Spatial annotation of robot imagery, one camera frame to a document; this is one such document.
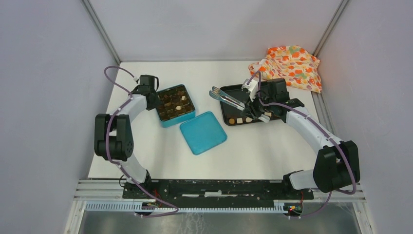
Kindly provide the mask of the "teal chocolate tin box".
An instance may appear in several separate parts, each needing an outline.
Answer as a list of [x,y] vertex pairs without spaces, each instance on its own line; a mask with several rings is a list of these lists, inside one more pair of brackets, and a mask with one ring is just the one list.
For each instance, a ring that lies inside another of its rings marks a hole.
[[157,92],[162,104],[156,107],[163,128],[188,121],[196,116],[192,98],[185,85],[179,84]]

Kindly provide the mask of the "steel tongs with white handle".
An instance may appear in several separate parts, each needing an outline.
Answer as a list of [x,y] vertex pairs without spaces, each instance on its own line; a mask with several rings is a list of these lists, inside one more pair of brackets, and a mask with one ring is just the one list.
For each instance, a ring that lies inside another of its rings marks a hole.
[[224,123],[228,126],[243,125],[254,122],[268,123],[274,119],[269,111],[250,99],[249,92],[242,85],[230,85],[222,88],[213,86],[209,96],[221,102]]

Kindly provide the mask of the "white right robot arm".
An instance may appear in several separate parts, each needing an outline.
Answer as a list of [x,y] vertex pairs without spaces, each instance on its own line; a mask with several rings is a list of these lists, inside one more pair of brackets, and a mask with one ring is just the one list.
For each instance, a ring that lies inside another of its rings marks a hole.
[[353,141],[342,141],[315,121],[299,99],[290,98],[286,81],[281,78],[265,82],[249,78],[242,91],[246,94],[246,115],[269,122],[265,113],[274,114],[299,133],[317,155],[313,169],[285,175],[286,182],[281,186],[284,197],[294,199],[308,188],[355,193],[360,174],[358,147]]

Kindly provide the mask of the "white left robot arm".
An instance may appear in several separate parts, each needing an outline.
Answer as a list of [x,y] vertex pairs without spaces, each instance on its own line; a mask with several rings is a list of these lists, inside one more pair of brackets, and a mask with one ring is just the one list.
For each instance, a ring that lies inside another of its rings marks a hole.
[[94,122],[94,153],[115,165],[140,198],[154,196],[151,177],[134,156],[131,123],[143,111],[161,104],[157,95],[159,78],[141,75],[137,86],[128,92],[127,99],[112,114],[98,114]]

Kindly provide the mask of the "black chocolate tray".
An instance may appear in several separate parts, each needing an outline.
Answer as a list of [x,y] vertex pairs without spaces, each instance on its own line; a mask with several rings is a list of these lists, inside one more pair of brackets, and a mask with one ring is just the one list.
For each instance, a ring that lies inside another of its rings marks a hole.
[[[221,87],[222,92],[224,92],[225,96],[228,97],[229,99],[232,100],[232,102],[241,102],[244,104],[245,106],[245,101],[249,98],[249,96],[247,95],[246,91],[244,91],[242,89],[242,86],[240,84],[238,85],[230,85],[230,86],[223,86]],[[261,83],[261,89],[259,91],[259,95],[256,95],[255,98],[258,98],[259,101],[263,101],[263,102],[268,102],[268,101],[275,101],[274,99],[271,99],[269,94],[268,94],[268,85],[266,81],[263,81]],[[221,102],[221,110],[222,110],[222,115],[224,118],[224,123],[228,126],[238,126],[238,125],[245,125],[245,124],[252,124],[252,123],[258,123],[260,121],[251,121],[250,123],[247,123],[245,121],[246,117],[245,117],[245,111],[239,110],[237,109],[237,107],[232,106],[226,102]],[[284,111],[282,110],[281,107],[275,107],[275,111],[272,110],[267,110],[266,107],[263,106],[263,108],[267,111],[267,112],[272,112],[275,119],[281,119],[282,115],[284,113]],[[229,119],[233,118],[235,120],[234,124],[230,124],[229,123]],[[243,123],[242,124],[237,124],[236,119],[237,118],[242,118],[243,119]]]

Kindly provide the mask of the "teal tin lid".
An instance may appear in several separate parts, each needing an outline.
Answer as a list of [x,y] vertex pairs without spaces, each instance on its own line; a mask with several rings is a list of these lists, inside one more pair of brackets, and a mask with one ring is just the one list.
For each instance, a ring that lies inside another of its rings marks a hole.
[[227,140],[226,132],[211,111],[182,123],[180,131],[191,152],[196,156]]

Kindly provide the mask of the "floral orange cloth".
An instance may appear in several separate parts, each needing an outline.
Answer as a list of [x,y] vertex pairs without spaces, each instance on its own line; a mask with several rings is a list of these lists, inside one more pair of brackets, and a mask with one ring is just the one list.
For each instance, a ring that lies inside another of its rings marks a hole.
[[318,74],[320,59],[297,45],[268,48],[266,56],[248,66],[251,75],[263,80],[282,78],[286,85],[315,93],[322,92]]

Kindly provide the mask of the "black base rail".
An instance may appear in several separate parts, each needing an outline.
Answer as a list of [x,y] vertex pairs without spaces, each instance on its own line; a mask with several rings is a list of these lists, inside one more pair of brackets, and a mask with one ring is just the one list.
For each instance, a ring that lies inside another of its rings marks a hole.
[[275,200],[314,199],[311,190],[280,180],[153,179],[143,188],[178,208],[272,208]]

